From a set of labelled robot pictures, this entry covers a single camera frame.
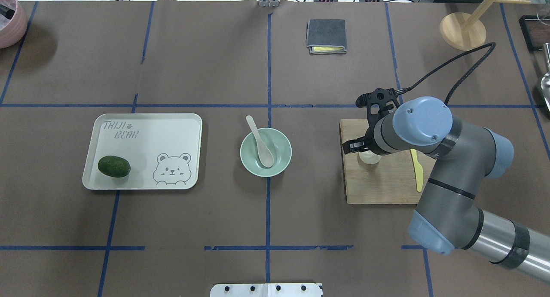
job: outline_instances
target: green vegetable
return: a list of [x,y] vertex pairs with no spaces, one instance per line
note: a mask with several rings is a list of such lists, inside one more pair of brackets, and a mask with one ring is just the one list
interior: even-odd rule
[[122,157],[108,155],[100,159],[98,169],[104,175],[122,178],[130,173],[130,163]]

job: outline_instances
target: light blue cap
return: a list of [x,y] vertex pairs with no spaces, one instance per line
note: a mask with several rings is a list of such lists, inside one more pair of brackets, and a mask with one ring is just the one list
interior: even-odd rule
[[452,113],[439,99],[418,97],[401,105],[393,116],[395,133],[414,146],[441,142],[452,127]]
[[448,255],[454,250],[452,243],[416,210],[409,225],[409,236],[424,248],[439,254]]
[[493,166],[493,170],[487,175],[487,178],[494,179],[503,175],[505,170],[512,164],[512,160],[514,160],[514,146],[510,140],[499,134],[493,133],[493,131],[488,128],[484,127],[484,129],[488,130],[495,140],[495,147],[497,150],[495,166]]

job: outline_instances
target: pink container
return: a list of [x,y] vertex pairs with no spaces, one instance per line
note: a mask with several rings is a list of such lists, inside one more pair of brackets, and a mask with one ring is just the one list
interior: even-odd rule
[[12,46],[23,38],[28,19],[17,0],[0,0],[0,3],[10,9],[15,9],[15,15],[11,20],[7,20],[0,15],[0,19],[3,19],[3,21],[0,21],[0,49],[2,49]]

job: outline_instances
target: cutting board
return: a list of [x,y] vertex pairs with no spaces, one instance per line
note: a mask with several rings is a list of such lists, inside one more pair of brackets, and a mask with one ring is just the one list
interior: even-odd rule
[[[340,141],[356,139],[365,135],[367,119],[340,120]],[[424,169],[424,184],[434,168],[435,160],[418,152],[418,161]],[[344,183],[349,204],[416,204],[421,193],[416,191],[413,160],[410,151],[383,156],[374,165],[365,164],[359,153],[344,155]]]

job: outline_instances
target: mint green bowl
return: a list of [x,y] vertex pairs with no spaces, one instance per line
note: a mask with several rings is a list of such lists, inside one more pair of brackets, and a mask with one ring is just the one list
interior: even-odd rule
[[258,130],[263,142],[273,154],[273,166],[265,168],[260,164],[258,148],[254,135],[249,133],[242,140],[240,156],[241,162],[246,170],[252,174],[262,177],[270,177],[280,174],[290,163],[292,157],[292,146],[288,138],[276,129],[263,128]]

